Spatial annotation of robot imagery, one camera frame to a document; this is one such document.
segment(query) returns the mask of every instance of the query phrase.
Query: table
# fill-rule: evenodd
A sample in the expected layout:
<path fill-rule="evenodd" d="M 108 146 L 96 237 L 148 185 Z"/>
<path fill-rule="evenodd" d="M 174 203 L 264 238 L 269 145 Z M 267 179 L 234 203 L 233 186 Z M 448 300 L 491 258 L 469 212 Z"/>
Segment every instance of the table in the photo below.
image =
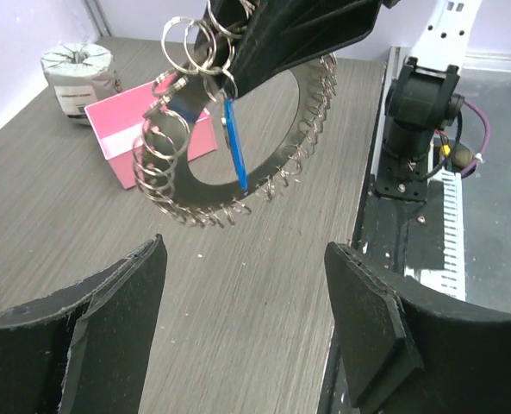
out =
<path fill-rule="evenodd" d="M 100 44 L 125 88 L 169 67 L 158 42 Z M 225 230 L 187 229 L 124 191 L 91 129 L 44 90 L 0 131 L 0 310 L 160 233 L 169 263 L 140 412 L 314 413 L 333 326 L 323 253 L 352 233 L 383 73 L 383 63 L 340 60 L 338 96 L 300 182 L 270 204 L 253 201 L 252 216 Z M 239 101 L 248 167 L 271 153 L 295 104 L 288 73 Z M 192 168 L 209 182 L 231 179 L 228 158 L 219 151 Z"/>

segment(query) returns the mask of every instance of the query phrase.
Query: wall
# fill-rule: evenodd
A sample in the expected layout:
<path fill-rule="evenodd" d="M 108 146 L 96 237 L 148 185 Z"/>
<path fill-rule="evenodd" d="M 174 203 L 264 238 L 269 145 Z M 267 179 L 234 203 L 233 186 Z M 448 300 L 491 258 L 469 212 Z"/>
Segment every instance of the wall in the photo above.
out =
<path fill-rule="evenodd" d="M 96 36 L 81 0 L 0 1 L 0 128 L 46 87 L 45 50 Z"/>
<path fill-rule="evenodd" d="M 161 38 L 163 26 L 172 17 L 200 17 L 206 4 L 206 0 L 119 0 L 116 7 L 115 0 L 99 2 L 114 36 L 151 40 Z M 391 45 L 412 46 L 435 4 L 436 0 L 401 0 L 392 10 L 383 8 L 372 34 L 338 55 L 380 60 Z M 179 30 L 172 33 L 179 35 Z M 511 54 L 511 0 L 483 0 L 471 34 L 470 50 Z"/>

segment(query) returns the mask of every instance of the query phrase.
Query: cable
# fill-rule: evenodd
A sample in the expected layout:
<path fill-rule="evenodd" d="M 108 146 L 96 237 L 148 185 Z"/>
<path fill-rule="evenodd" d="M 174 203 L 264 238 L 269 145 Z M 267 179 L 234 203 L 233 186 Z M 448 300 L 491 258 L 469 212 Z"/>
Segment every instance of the cable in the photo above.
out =
<path fill-rule="evenodd" d="M 440 169 L 443 168 L 446 165 L 446 163 L 449 162 L 452 159 L 452 157 L 454 156 L 456 148 L 458 147 L 458 144 L 460 143 L 460 138 L 462 138 L 462 128 L 464 127 L 464 121 L 462 119 L 462 111 L 459 111 L 458 115 L 456 115 L 456 124 L 457 124 L 456 138 L 454 138 L 454 144 L 452 144 L 451 152 L 448 153 L 448 155 L 446 157 L 444 157 L 443 160 L 441 160 L 439 162 L 439 164 L 437 164 L 433 170 L 431 170 L 427 174 L 424 174 L 423 176 L 421 176 L 418 179 L 419 181 L 425 181 L 426 179 L 430 179 L 433 175 L 438 173 L 440 171 Z"/>
<path fill-rule="evenodd" d="M 467 106 L 469 109 L 471 109 L 477 116 L 479 116 L 479 119 L 481 119 L 481 122 L 483 123 L 483 127 L 485 128 L 485 135 L 483 137 L 483 144 L 481 144 L 481 149 L 477 154 L 474 155 L 473 160 L 468 164 L 461 172 L 460 175 L 463 179 L 465 179 L 470 173 L 473 171 L 473 169 L 477 166 L 477 162 L 480 160 L 483 160 L 483 154 L 487 150 L 487 147 L 490 143 L 490 122 L 485 113 L 480 110 L 473 102 L 468 101 L 467 99 L 464 100 L 465 106 Z"/>

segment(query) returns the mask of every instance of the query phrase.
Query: pink bin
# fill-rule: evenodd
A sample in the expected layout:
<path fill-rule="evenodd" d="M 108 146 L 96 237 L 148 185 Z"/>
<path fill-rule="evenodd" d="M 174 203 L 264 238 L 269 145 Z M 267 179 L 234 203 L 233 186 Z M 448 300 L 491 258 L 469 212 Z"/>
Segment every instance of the pink bin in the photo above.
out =
<path fill-rule="evenodd" d="M 171 79 L 158 89 L 163 90 Z M 103 101 L 93 103 L 84 110 L 94 129 L 103 156 L 108 161 L 124 189 L 134 187 L 133 144 L 139 135 L 147 111 L 155 98 L 152 82 L 124 91 Z M 138 140 L 135 151 L 140 151 Z M 215 151 L 217 143 L 211 115 L 204 110 L 192 131 L 188 146 L 188 161 Z"/>

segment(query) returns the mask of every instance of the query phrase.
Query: gray wooden tabletop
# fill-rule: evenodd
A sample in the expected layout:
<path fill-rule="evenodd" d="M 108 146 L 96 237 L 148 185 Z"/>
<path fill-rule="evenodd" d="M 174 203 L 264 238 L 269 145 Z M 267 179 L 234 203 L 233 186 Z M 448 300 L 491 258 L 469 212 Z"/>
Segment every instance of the gray wooden tabletop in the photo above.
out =
<path fill-rule="evenodd" d="M 101 44 L 125 88 L 169 67 L 158 42 Z M 160 233 L 169 263 L 140 412 L 313 414 L 333 325 L 324 249 L 352 233 L 383 72 L 340 60 L 338 96 L 299 182 L 270 204 L 256 198 L 231 229 L 182 227 L 124 191 L 90 128 L 70 123 L 43 91 L 0 131 L 0 310 Z M 296 94 L 283 73 L 238 102 L 248 167 L 284 136 Z M 234 177 L 226 149 L 192 169 L 208 182 Z"/>

